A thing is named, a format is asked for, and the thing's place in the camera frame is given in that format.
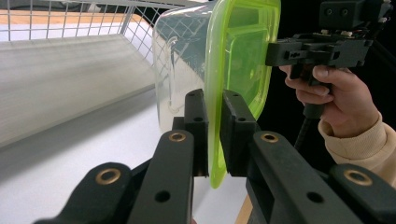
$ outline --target hand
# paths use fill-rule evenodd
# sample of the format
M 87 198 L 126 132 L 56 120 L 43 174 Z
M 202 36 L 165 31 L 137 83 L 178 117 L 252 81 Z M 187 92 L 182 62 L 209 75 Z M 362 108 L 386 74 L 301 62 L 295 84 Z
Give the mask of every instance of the hand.
M 313 76 L 323 83 L 332 83 L 332 90 L 324 86 L 308 86 L 301 78 L 290 79 L 291 66 L 280 66 L 288 74 L 285 82 L 296 90 L 303 104 L 326 104 L 321 119 L 332 126 L 335 137 L 358 136 L 378 121 L 378 112 L 367 86 L 348 69 L 319 65 Z

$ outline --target beige sleeve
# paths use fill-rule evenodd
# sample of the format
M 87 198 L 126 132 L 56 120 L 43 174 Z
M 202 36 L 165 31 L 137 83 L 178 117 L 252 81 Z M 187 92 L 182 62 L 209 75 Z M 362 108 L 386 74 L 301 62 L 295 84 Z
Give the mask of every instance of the beige sleeve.
M 352 138 L 332 136 L 332 127 L 321 120 L 318 129 L 336 163 L 351 163 L 371 170 L 396 188 L 396 132 L 382 122 Z

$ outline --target lime green lid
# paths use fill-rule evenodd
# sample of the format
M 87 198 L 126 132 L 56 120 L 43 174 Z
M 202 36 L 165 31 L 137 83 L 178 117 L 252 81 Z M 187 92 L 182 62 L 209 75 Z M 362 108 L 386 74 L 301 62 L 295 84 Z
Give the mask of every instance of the lime green lid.
M 207 28 L 205 104 L 209 118 L 208 154 L 212 188 L 227 173 L 219 141 L 223 90 L 241 94 L 257 119 L 267 97 L 271 67 L 269 42 L 276 41 L 280 0 L 219 0 Z

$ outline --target clear plastic container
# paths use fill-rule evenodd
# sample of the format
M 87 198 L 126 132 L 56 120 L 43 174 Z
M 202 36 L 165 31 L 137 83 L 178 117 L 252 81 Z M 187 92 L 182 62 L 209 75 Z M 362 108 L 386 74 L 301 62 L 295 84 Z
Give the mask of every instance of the clear plastic container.
M 216 2 L 164 12 L 153 33 L 156 92 L 160 127 L 172 129 L 184 115 L 184 97 L 203 89 L 207 26 Z
M 154 27 L 160 126 L 169 131 L 173 117 L 183 116 L 186 93 L 204 90 L 213 188 L 226 174 L 219 141 L 222 92 L 238 92 L 253 116 L 260 115 L 271 75 L 266 49 L 276 41 L 279 17 L 280 0 L 218 0 L 167 11 Z

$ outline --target metal wire rack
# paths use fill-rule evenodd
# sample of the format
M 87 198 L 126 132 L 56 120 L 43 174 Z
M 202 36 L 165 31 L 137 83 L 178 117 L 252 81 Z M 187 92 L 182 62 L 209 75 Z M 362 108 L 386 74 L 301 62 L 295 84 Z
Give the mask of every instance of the metal wire rack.
M 1 0 L 0 41 L 122 34 L 152 62 L 151 28 L 162 12 L 180 7 L 169 2 Z
M 152 33 L 185 0 L 0 0 L 0 147 L 154 88 Z

